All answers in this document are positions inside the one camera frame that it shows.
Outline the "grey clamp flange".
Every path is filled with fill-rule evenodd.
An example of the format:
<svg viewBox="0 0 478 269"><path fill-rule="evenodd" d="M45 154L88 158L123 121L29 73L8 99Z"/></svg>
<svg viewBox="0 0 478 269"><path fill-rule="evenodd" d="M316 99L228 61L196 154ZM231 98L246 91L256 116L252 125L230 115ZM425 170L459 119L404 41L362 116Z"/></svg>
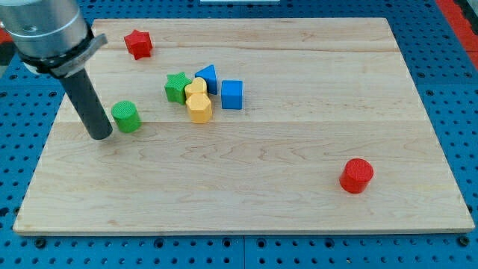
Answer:
<svg viewBox="0 0 478 269"><path fill-rule="evenodd" d="M81 71L86 62L107 43L105 34L95 36L86 23L78 31L63 28L27 37L19 42L18 53L33 73L68 78Z"/></svg>

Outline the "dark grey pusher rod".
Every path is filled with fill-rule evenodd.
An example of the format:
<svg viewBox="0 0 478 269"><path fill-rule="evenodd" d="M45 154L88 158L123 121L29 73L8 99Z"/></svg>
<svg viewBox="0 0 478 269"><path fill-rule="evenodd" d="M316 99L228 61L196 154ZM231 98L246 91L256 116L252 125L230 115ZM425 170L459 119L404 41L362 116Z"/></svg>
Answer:
<svg viewBox="0 0 478 269"><path fill-rule="evenodd" d="M112 125L86 70L81 69L61 78L60 83L90 137L94 140L109 137L113 131Z"/></svg>

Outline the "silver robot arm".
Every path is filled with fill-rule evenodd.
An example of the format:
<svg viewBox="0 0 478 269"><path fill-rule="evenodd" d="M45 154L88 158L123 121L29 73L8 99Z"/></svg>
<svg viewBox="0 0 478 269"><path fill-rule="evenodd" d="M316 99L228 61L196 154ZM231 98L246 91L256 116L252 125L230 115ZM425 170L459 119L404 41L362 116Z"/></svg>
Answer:
<svg viewBox="0 0 478 269"><path fill-rule="evenodd" d="M31 72L59 80L92 139L109 137L112 125L85 70L108 40L94 35L78 3L1 0L1 25Z"/></svg>

